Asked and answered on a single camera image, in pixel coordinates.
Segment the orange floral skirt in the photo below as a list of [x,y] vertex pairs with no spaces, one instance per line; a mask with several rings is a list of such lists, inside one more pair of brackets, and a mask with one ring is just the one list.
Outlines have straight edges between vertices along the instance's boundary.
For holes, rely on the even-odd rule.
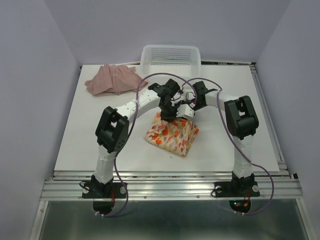
[[181,157],[189,152],[199,133],[199,128],[191,120],[177,118],[171,122],[161,119],[157,112],[144,140]]

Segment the pink skirt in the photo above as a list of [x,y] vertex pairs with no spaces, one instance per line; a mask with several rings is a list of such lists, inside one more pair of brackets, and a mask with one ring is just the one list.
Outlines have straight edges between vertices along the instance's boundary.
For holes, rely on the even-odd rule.
[[99,67],[97,74],[84,84],[92,95],[111,93],[121,95],[126,92],[136,92],[142,78],[135,67],[126,65],[105,64]]

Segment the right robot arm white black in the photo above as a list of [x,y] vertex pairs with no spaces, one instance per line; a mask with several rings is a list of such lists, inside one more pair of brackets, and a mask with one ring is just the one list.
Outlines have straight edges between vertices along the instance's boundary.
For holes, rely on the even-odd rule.
[[234,146],[234,165],[230,181],[214,182],[213,193],[217,198],[260,196],[258,183],[250,157],[253,136],[259,127],[259,120],[249,96],[234,97],[225,95],[221,90],[208,89],[203,81],[194,83],[197,94],[194,110],[206,106],[216,107],[227,136]]

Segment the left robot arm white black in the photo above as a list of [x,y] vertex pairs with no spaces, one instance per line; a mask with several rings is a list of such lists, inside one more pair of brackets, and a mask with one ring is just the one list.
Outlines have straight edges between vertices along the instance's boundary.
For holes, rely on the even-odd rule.
[[108,106],[103,110],[95,131],[98,159],[96,169],[87,185],[90,192],[103,198],[111,193],[114,159],[128,141],[131,132],[129,127],[134,126],[138,117],[157,107],[170,117],[176,117],[177,110],[171,99],[179,91],[179,84],[169,79],[164,85],[153,83],[136,99],[120,107]]

